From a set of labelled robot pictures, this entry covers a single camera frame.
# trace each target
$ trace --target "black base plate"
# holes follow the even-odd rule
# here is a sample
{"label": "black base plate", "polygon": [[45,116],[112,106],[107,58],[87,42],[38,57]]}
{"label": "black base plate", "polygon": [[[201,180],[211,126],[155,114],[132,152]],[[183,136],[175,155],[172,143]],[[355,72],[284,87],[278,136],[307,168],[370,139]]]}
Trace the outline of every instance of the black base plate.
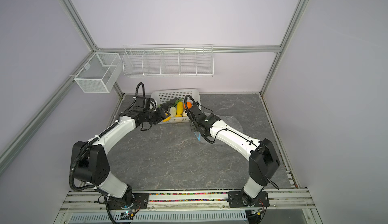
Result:
{"label": "black base plate", "polygon": [[[133,206],[131,207],[131,209],[137,210],[139,208],[139,205],[140,205],[140,209],[147,209],[149,193],[132,193],[132,194],[135,198],[133,199]],[[108,202],[108,206],[110,210],[121,209],[120,207],[117,207],[117,205],[115,205],[114,202]]]}
{"label": "black base plate", "polygon": [[[258,201],[252,207],[263,207],[260,200],[263,202],[264,207],[269,207],[268,193],[265,191],[260,191],[257,195]],[[241,191],[229,191],[228,192],[228,202],[230,207],[247,207],[242,204]]]}

